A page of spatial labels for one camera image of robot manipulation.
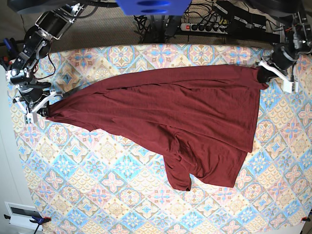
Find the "maroon shirt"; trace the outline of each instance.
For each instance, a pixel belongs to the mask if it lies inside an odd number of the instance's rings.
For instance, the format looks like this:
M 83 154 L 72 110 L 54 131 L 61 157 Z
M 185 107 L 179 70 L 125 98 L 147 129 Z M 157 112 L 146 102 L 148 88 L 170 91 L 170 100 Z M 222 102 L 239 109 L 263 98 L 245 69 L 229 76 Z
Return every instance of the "maroon shirt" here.
M 51 121 L 103 129 L 164 155 L 173 188 L 189 174 L 233 187 L 252 151 L 259 108 L 257 70 L 234 65 L 124 74 L 50 106 Z

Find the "tile pattern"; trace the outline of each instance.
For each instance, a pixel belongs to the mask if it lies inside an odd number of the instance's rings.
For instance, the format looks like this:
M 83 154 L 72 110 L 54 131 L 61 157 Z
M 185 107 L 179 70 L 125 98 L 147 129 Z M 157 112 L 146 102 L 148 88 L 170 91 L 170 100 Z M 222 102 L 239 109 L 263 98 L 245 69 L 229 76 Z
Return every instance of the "tile pattern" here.
M 252 65 L 257 48 L 137 45 L 52 54 L 53 88 L 67 92 L 119 74 L 158 68 Z M 53 71 L 42 59 L 37 76 Z M 312 58 L 301 56 L 300 92 L 274 80 L 261 92 L 253 152 L 234 188 L 168 183 L 163 157 L 103 130 L 88 132 L 40 118 L 24 126 L 11 104 L 23 170 L 45 233 L 249 234 L 296 225 L 312 207 Z M 8 85 L 9 100 L 16 92 Z

